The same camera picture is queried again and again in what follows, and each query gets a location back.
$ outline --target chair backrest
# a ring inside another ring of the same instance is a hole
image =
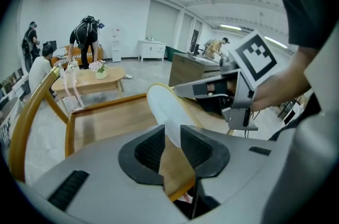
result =
[[[53,111],[61,118],[61,120],[67,124],[67,115],[61,110],[61,108],[54,101],[52,95],[49,92],[49,88],[59,77],[60,70],[58,67],[54,67],[50,73],[44,78],[41,84],[33,92],[29,101],[25,104],[22,113],[15,125],[11,146],[10,146],[10,171],[12,176],[16,180],[25,182],[25,154],[27,140],[30,133],[30,129],[33,123],[33,119],[38,111],[40,103],[43,98],[46,99]]]
[[[69,45],[65,46],[67,53],[68,53],[68,49],[69,49]],[[88,46],[88,50],[87,53],[92,52],[91,46]],[[81,49],[79,49],[78,47],[74,47],[73,49],[73,56],[76,55],[81,55]]]

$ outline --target black vent slot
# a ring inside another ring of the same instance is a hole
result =
[[[165,126],[159,125],[123,145],[118,154],[119,165],[139,184],[163,185],[158,172],[164,149]]]
[[[153,136],[136,146],[134,156],[139,163],[158,173],[160,159],[165,149],[165,130],[160,130]]]
[[[60,210],[65,211],[88,176],[89,174],[85,171],[73,171],[55,190],[48,201]]]
[[[194,169],[196,181],[217,176],[230,158],[226,146],[188,126],[181,125],[180,130],[181,148]]]
[[[212,156],[213,148],[198,137],[181,130],[181,147],[190,165],[194,168],[200,166]]]
[[[253,146],[253,147],[249,148],[249,151],[252,151],[252,152],[257,153],[257,154],[266,155],[266,156],[270,155],[270,153],[271,153],[271,150],[261,148],[261,147],[257,147],[257,146]]]

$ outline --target white cabinet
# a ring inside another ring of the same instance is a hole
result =
[[[144,58],[160,58],[164,61],[166,44],[162,42],[139,40],[138,49],[138,58],[141,58],[141,62]]]

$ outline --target potted plant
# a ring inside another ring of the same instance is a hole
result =
[[[104,79],[107,76],[105,61],[103,60],[90,63],[90,70],[95,71],[95,78],[98,80]]]

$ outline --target person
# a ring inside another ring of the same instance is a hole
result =
[[[28,30],[25,33],[24,40],[26,42],[26,46],[24,48],[24,52],[28,52],[32,56],[32,64],[34,63],[35,59],[40,56],[40,49],[38,48],[37,45],[40,44],[40,41],[38,40],[37,37],[37,32],[36,29],[37,25],[35,22],[31,22]]]
[[[97,42],[97,29],[98,21],[94,17],[88,16],[83,18],[80,25],[78,25],[70,34],[69,37],[69,49],[68,49],[68,61],[72,61],[74,42],[76,41],[78,47],[81,49],[81,62],[84,69],[89,68],[87,61],[88,47],[91,46],[93,62],[97,61],[97,54],[99,51]]]
[[[30,85],[31,93],[33,93],[37,89],[42,80],[52,70],[50,64],[52,53],[53,47],[47,44],[42,48],[42,56],[39,56],[34,60],[32,68],[28,75],[28,82]],[[56,93],[51,88],[49,88],[49,92],[52,94],[53,98],[57,100]]]
[[[223,38],[222,40],[214,40],[206,47],[203,55],[207,58],[214,59],[214,54],[217,53],[218,55],[222,56],[221,46],[223,44],[230,44],[227,38]]]
[[[253,112],[291,101],[310,89],[304,71],[325,44],[338,21],[336,0],[282,1],[288,19],[289,43],[296,44],[299,48],[285,70],[272,75],[257,88],[252,104]],[[235,93],[235,88],[236,83],[227,82],[228,91]],[[214,92],[215,86],[208,85],[208,91]],[[283,130],[295,128],[302,120],[319,112],[319,103],[315,94],[312,94],[303,113],[276,132],[270,140],[276,141]]]

